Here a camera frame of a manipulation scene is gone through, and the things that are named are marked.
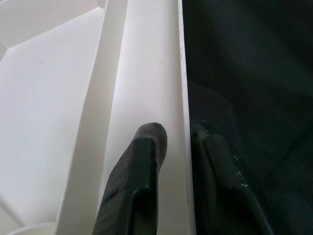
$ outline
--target dark fabric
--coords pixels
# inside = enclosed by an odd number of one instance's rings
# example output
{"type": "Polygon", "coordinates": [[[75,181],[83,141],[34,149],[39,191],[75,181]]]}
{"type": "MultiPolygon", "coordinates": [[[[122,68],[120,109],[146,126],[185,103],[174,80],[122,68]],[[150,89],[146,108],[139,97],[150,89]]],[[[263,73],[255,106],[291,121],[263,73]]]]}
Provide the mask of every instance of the dark fabric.
{"type": "Polygon", "coordinates": [[[215,121],[292,234],[312,235],[313,1],[183,0],[183,13],[191,123],[215,121]]]}

